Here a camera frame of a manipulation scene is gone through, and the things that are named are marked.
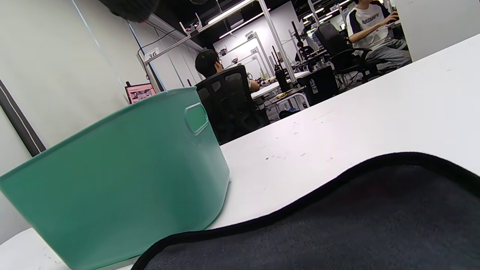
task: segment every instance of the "black ceiling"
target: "black ceiling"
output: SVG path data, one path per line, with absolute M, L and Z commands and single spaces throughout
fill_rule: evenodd
M 235 6 L 240 3 L 242 0 L 218 0 L 223 11 Z M 272 10 L 280 7 L 281 5 L 287 3 L 289 0 L 265 0 L 265 3 L 268 8 Z M 304 17 L 310 13 L 310 8 L 307 0 L 291 0 L 295 12 L 299 18 Z M 330 12 L 329 8 L 336 3 L 339 3 L 339 0 L 321 0 L 315 4 L 315 9 L 325 7 L 324 12 L 318 13 L 321 17 L 322 13 Z M 249 4 L 243 8 L 240 13 L 237 15 L 238 18 L 242 17 L 244 21 L 247 21 L 257 14 L 261 13 L 262 9 L 257 1 Z M 189 0 L 162 0 L 158 6 L 155 14 L 166 21 L 169 25 L 176 28 L 182 32 L 179 22 L 187 27 L 192 23 L 196 23 L 197 18 L 195 17 L 197 13 L 202 20 L 202 24 L 206 25 L 206 22 L 214 18 L 220 13 L 216 0 L 208 0 L 203 5 L 192 4 Z M 231 30 L 231 24 L 228 20 L 224 20 L 224 23 L 218 23 L 213 27 L 202 32 L 200 35 L 195 37 L 193 40 L 203 47 L 213 48 L 213 43 L 218 41 L 218 37 Z

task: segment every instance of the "gray pants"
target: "gray pants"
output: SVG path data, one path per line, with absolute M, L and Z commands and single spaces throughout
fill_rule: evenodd
M 407 43 L 400 39 L 392 39 L 392 41 L 384 46 L 369 52 L 367 59 L 383 59 L 398 67 L 412 63 Z

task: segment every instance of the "white t-shirt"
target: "white t-shirt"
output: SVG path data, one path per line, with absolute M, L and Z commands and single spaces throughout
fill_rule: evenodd
M 352 36 L 360 31 L 368 29 L 378 23 L 381 23 L 390 13 L 379 1 L 372 1 L 370 6 L 361 10 L 353 8 L 347 16 L 348 36 Z M 376 50 L 381 46 L 388 44 L 391 38 L 388 36 L 388 28 L 380 27 L 370 35 L 353 43 L 354 48 L 366 48 Z

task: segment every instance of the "person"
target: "person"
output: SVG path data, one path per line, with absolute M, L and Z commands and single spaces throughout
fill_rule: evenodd
M 310 46 L 304 46 L 303 45 L 303 41 L 299 41 L 297 42 L 297 47 L 299 48 L 299 52 L 300 54 L 302 55 L 303 59 L 305 60 L 305 58 L 307 57 L 307 55 L 313 53 L 313 49 L 312 47 Z M 295 56 L 295 61 L 297 62 L 300 62 L 300 57 L 299 55 L 297 54 L 297 56 Z
M 222 72 L 223 66 L 220 62 L 218 54 L 212 49 L 205 49 L 198 53 L 195 59 L 195 69 L 205 78 L 211 77 L 217 73 Z M 254 80 L 248 79 L 248 87 L 251 92 L 260 90 L 258 83 Z
M 353 48 L 366 48 L 367 59 L 383 59 L 394 66 L 412 63 L 404 40 L 390 38 L 385 25 L 398 20 L 398 13 L 388 12 L 379 1 L 354 0 L 357 4 L 347 15 L 348 37 Z

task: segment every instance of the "green plastic basket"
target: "green plastic basket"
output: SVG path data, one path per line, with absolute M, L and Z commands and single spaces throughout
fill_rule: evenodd
M 104 118 L 0 177 L 0 188 L 69 267 L 91 270 L 205 229 L 228 178 L 190 87 Z

